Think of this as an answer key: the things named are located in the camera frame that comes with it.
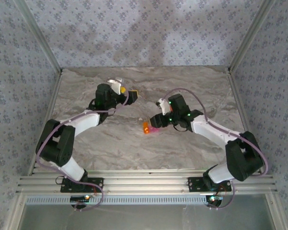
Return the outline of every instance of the patterned wallpaper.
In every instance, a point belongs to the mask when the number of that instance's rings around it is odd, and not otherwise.
[[[62,67],[229,65],[262,0],[26,0]]]
[[[288,217],[288,0],[277,0],[234,73]]]
[[[0,0],[0,229],[28,171],[57,73],[12,0]]]

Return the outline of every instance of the glass panel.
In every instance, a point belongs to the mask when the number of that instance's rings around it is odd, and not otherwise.
[[[104,205],[80,213],[67,205],[27,205],[19,230],[32,229],[273,230],[274,226],[264,195],[237,195],[228,208],[218,211],[206,206]]]

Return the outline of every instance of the yellow object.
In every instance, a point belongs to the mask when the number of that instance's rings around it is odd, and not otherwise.
[[[132,92],[136,92],[136,95],[139,96],[139,91],[137,90],[131,90]]]
[[[143,122],[143,131],[145,134],[149,134],[148,122]]]
[[[125,93],[125,92],[126,92],[125,87],[121,86],[121,87],[120,87],[120,92],[121,92],[121,93]]]

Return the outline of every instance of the white object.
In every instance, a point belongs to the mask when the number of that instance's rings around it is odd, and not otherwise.
[[[76,181],[81,180],[84,174],[84,169],[74,160],[73,157],[71,157],[65,165],[58,167],[58,169]]]
[[[88,112],[92,112],[92,110],[85,110],[82,114],[85,114],[81,118],[70,122],[68,125],[75,127],[75,137],[80,133],[86,131],[89,128],[95,127],[99,123],[100,115],[98,113],[91,113],[87,114]],[[62,167],[57,166],[56,164],[52,163],[52,165],[56,166],[60,171],[64,172],[70,178],[79,181],[81,180],[84,169],[74,160],[73,157],[69,159],[69,161],[63,165]]]
[[[115,78],[118,81],[115,80],[108,80],[109,83],[111,83],[111,89],[117,93],[118,95],[120,95],[120,87],[121,87],[121,83],[123,83],[123,79],[122,78]]]
[[[162,98],[160,98],[158,100],[158,103],[159,103],[159,106],[162,110],[162,115],[165,115],[165,114],[171,112],[170,105],[166,100],[164,100],[164,99],[162,100]]]
[[[218,123],[208,120],[212,124],[230,132],[239,135],[240,133],[237,131],[230,130],[228,128],[225,128]],[[192,131],[194,133],[200,134],[207,139],[211,140],[212,142],[216,143],[218,146],[220,146],[222,149],[225,150],[225,146],[230,140],[235,140],[237,139],[236,137],[233,137],[231,135],[225,134],[215,128],[213,128],[211,125],[209,125],[206,120],[204,115],[197,116],[192,122]]]
[[[223,164],[218,164],[216,167],[211,169],[208,172],[208,175],[216,184],[221,183],[222,181],[234,179],[234,177],[228,171],[226,162]]]
[[[237,131],[233,131],[231,129],[225,128],[214,121],[211,121],[211,120],[208,120],[208,121],[211,122],[212,124],[220,127],[221,129],[226,130],[228,133],[233,133],[233,134],[237,134],[237,135],[240,134]],[[200,134],[200,135],[206,137],[207,139],[216,143],[218,146],[220,146],[224,150],[225,150],[225,146],[227,145],[227,143],[230,140],[233,141],[233,140],[237,139],[234,136],[228,135],[226,133],[223,133],[223,132],[213,128],[211,125],[208,124],[208,122],[206,122],[204,115],[197,116],[191,122],[191,126],[192,126],[192,131],[194,133],[197,133],[197,134]],[[234,178],[231,175],[231,173],[229,172],[226,162],[222,163],[222,164],[218,164],[216,167],[211,169],[208,172],[208,175],[211,178],[211,180],[216,184],[218,184],[222,181],[230,180],[230,179]]]
[[[95,127],[98,125],[100,115],[98,113],[87,114],[88,112],[91,113],[92,110],[85,110],[82,113],[82,114],[85,114],[85,116],[68,123],[69,126],[73,126],[76,128],[75,136],[79,135],[80,133],[86,131],[87,129],[89,129],[91,127]]]

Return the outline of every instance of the pink object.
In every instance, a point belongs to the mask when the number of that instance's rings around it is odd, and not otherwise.
[[[149,128],[150,133],[156,133],[156,132],[159,132],[159,130],[160,130],[159,128],[154,128],[152,126],[149,126],[148,128]]]

